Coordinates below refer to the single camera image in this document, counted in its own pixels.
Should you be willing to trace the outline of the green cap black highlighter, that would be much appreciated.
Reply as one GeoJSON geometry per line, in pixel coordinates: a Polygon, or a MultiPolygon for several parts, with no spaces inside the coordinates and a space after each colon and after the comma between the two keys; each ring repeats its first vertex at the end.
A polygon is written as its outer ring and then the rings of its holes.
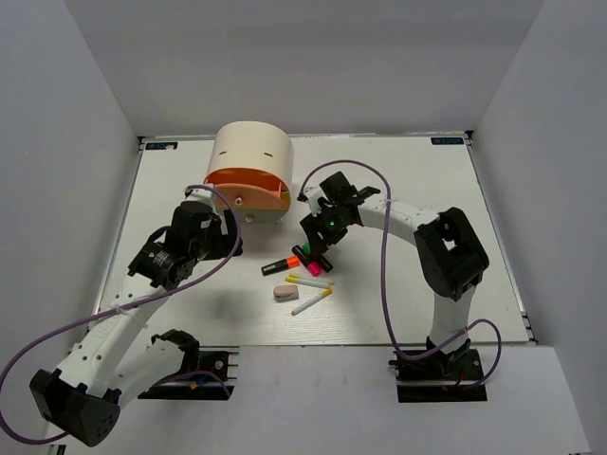
{"type": "Polygon", "coordinates": [[[333,270],[334,266],[323,255],[314,255],[311,252],[309,243],[302,244],[302,249],[304,253],[307,254],[313,262],[318,264],[324,272],[329,273],[333,270]]]}

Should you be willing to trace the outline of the orange cap black highlighter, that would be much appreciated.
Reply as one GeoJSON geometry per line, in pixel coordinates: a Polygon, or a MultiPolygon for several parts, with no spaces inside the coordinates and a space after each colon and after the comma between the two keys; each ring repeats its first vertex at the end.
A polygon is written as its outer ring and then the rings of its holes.
{"type": "Polygon", "coordinates": [[[296,255],[290,256],[288,258],[276,261],[272,264],[267,264],[261,267],[261,272],[263,276],[273,275],[279,272],[286,271],[291,268],[298,267],[300,265],[300,260],[296,255]]]}

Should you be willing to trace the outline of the orange top drawer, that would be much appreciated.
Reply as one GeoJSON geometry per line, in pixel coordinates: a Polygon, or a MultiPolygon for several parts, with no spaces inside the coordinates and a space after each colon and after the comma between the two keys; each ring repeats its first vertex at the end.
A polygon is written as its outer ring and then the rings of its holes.
{"type": "Polygon", "coordinates": [[[213,184],[240,209],[269,209],[286,211],[290,207],[290,190],[279,177],[265,171],[247,168],[226,168],[210,173],[206,184],[213,184]],[[237,197],[243,205],[237,206],[237,197]]]}

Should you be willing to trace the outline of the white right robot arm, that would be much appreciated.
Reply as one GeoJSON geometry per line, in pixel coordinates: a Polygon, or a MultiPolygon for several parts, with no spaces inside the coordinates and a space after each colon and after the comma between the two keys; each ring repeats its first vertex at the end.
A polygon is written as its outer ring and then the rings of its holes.
{"type": "Polygon", "coordinates": [[[321,256],[337,244],[351,226],[382,231],[380,298],[388,335],[397,356],[408,361],[428,359],[430,370],[448,378],[463,365],[461,351],[469,346],[469,311],[476,287],[489,260],[466,214],[451,208],[443,212],[418,209],[397,202],[389,190],[357,189],[341,172],[318,187],[300,189],[297,196],[310,213],[300,222],[310,252],[321,256]],[[433,292],[432,327],[427,351],[400,350],[390,322],[387,302],[387,246],[390,235],[413,246],[422,275],[433,292]]]}

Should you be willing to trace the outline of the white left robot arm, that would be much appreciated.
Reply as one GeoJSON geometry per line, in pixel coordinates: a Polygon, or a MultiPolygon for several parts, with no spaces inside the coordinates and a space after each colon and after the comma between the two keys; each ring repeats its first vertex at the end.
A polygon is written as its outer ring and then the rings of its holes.
{"type": "Polygon", "coordinates": [[[88,321],[88,331],[52,371],[29,383],[42,417],[86,446],[100,444],[121,410],[160,380],[189,378],[200,367],[198,341],[172,329],[131,361],[127,353],[152,315],[178,291],[196,284],[202,261],[223,266],[242,252],[241,227],[232,209],[213,198],[189,197],[167,227],[154,231],[128,266],[113,306],[88,321]]]}

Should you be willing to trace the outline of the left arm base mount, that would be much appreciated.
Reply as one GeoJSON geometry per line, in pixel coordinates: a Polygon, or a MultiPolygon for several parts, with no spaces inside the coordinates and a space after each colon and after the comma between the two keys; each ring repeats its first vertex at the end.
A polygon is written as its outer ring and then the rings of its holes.
{"type": "Polygon", "coordinates": [[[228,401],[239,367],[238,348],[199,349],[174,373],[142,392],[138,400],[228,401]]]}

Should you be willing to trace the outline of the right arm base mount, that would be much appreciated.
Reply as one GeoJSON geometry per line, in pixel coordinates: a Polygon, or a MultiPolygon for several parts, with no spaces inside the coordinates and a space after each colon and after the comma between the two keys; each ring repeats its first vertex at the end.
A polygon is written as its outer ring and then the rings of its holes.
{"type": "Polygon", "coordinates": [[[453,361],[433,355],[409,361],[397,355],[388,361],[395,371],[397,400],[405,404],[487,402],[481,358],[468,349],[453,361]]]}

